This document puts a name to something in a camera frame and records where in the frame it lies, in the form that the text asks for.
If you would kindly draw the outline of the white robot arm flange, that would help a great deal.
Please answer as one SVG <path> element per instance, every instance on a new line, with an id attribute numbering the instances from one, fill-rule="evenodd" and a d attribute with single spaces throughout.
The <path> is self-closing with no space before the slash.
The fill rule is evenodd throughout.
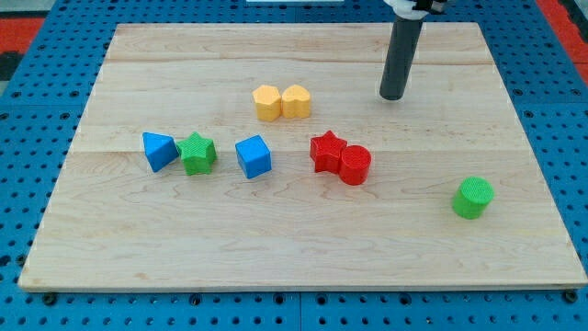
<path id="1" fill-rule="evenodd" d="M 383 0 L 397 17 L 408 20 L 421 20 L 428 14 L 444 11 L 447 0 Z"/>

